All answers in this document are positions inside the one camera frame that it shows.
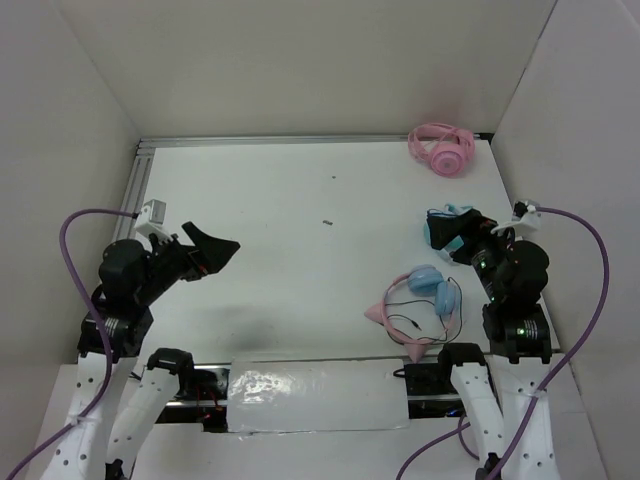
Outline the pink blue cat-ear headphones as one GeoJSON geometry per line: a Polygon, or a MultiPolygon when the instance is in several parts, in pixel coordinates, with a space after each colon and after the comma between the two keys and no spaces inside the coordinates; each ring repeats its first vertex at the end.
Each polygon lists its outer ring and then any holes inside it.
{"type": "Polygon", "coordinates": [[[433,265],[419,265],[396,277],[381,299],[364,312],[364,317],[380,325],[416,364],[429,348],[447,345],[459,337],[464,328],[462,303],[462,289],[455,279],[445,277],[433,265]],[[441,329],[438,336],[424,333],[412,336],[392,323],[393,319],[402,319],[420,331],[417,321],[394,311],[394,308],[420,304],[432,308],[441,329]]]}

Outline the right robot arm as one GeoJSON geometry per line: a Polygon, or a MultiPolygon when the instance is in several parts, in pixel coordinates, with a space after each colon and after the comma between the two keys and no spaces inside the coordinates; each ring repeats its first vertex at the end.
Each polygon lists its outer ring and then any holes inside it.
{"type": "Polygon", "coordinates": [[[537,244],[470,209],[426,216],[430,246],[471,266],[488,302],[482,308],[487,354],[452,343],[436,379],[460,396],[477,447],[478,479],[557,479],[549,396],[552,342],[539,303],[549,259],[537,244]]]}

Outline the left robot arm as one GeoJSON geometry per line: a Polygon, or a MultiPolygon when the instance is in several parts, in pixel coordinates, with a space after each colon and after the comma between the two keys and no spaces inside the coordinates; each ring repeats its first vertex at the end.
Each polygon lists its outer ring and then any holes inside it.
{"type": "Polygon", "coordinates": [[[149,357],[128,404],[120,404],[153,323],[151,305],[179,281],[218,273],[240,245],[207,235],[191,222],[182,226],[188,245],[158,222],[138,219],[136,226],[148,247],[121,239],[103,252],[100,284],[81,324],[68,424],[45,469],[46,479],[130,478],[165,404],[196,390],[192,354],[160,348],[149,357]]]}

